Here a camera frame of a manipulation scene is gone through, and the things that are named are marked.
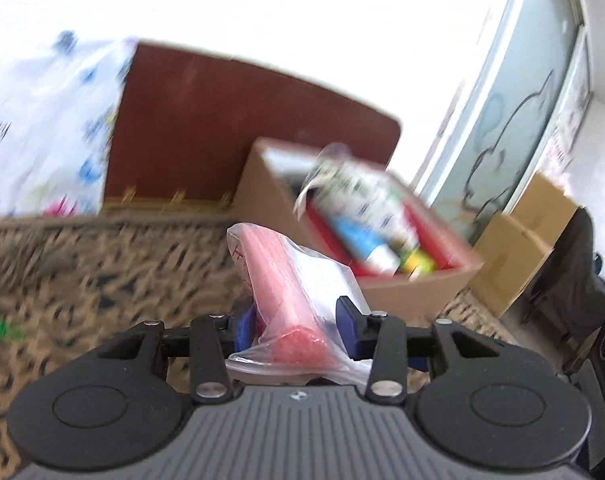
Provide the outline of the pink item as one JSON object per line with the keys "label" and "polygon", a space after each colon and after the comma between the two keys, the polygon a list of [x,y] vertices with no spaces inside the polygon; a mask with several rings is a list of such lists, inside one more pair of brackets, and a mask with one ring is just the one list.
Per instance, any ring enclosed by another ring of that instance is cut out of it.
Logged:
{"label": "pink item", "polygon": [[226,239],[257,308],[254,342],[230,355],[228,369],[267,382],[321,377],[364,388],[372,360],[351,359],[337,327],[342,296],[371,313],[349,266],[258,224],[236,223]]}

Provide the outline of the white christmas print pouch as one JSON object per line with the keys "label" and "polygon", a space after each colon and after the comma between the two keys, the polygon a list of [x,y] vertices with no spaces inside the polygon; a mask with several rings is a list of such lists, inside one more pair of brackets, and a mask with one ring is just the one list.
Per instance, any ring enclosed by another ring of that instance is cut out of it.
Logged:
{"label": "white christmas print pouch", "polygon": [[417,236],[403,217],[403,200],[386,172],[374,170],[351,156],[343,144],[323,148],[295,200],[301,218],[312,204],[323,217],[360,226],[400,249],[417,246]]}

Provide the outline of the brown cardboard box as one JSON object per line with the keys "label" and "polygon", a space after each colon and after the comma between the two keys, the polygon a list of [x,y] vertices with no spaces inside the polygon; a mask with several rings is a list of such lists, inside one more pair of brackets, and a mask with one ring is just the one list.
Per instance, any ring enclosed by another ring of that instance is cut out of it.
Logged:
{"label": "brown cardboard box", "polygon": [[372,309],[407,322],[436,318],[482,266],[406,186],[340,144],[256,141],[233,210],[348,266]]}

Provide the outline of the cardboard boxes on floor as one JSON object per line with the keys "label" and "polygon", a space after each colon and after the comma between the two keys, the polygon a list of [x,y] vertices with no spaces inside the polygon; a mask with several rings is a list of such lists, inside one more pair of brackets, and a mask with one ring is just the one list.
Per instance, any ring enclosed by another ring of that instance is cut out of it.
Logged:
{"label": "cardboard boxes on floor", "polygon": [[494,214],[473,246],[483,267],[469,284],[494,316],[500,318],[525,291],[577,209],[538,172],[511,212]]}

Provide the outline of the leopard letter print cloth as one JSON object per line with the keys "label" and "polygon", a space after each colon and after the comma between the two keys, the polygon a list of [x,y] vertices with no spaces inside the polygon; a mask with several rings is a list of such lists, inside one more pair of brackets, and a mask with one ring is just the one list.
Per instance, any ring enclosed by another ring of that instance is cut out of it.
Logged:
{"label": "leopard letter print cloth", "polygon": [[226,244],[229,221],[197,216],[0,220],[0,479],[20,458],[5,414],[30,382],[145,320],[185,326],[248,287]]}

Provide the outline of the dark brown headboard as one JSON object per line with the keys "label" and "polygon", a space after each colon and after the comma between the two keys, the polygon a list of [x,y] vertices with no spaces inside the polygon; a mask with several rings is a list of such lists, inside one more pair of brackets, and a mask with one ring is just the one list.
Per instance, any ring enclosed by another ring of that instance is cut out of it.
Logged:
{"label": "dark brown headboard", "polygon": [[225,204],[260,138],[313,148],[342,143],[387,165],[400,131],[397,119],[312,82],[141,42],[112,131],[104,204]]}

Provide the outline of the green plastic clip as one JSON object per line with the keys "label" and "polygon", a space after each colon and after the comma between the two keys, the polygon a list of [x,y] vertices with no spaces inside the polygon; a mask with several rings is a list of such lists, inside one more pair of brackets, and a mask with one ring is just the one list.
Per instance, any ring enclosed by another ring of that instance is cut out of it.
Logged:
{"label": "green plastic clip", "polygon": [[25,338],[25,332],[20,328],[7,323],[5,321],[0,321],[0,339],[9,339],[9,340],[22,340]]}

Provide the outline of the white floral plastic bag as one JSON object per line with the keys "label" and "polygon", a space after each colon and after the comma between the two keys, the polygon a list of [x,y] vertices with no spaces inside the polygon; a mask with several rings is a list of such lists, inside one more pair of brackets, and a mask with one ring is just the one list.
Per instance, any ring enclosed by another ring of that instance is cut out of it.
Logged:
{"label": "white floral plastic bag", "polygon": [[100,211],[137,46],[62,32],[0,52],[0,218]]}

